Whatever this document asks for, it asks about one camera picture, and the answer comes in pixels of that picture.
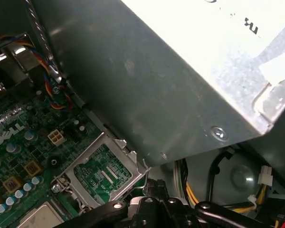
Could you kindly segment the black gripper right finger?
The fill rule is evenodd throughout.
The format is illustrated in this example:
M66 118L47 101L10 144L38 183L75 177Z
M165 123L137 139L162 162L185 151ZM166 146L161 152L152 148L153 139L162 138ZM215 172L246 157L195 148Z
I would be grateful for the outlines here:
M185 199L171 197L164 180L157 180L159 224L165 228L269 228L255 219L207 201L192 208Z

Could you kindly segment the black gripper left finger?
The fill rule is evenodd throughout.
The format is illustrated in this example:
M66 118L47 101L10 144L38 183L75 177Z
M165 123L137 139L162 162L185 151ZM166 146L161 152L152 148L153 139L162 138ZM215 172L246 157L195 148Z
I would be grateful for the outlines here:
M57 228L153 228L157 224L159 202L155 198L158 183L149 179L146 196L133 198L130 204L110 201L96 209L57 225Z

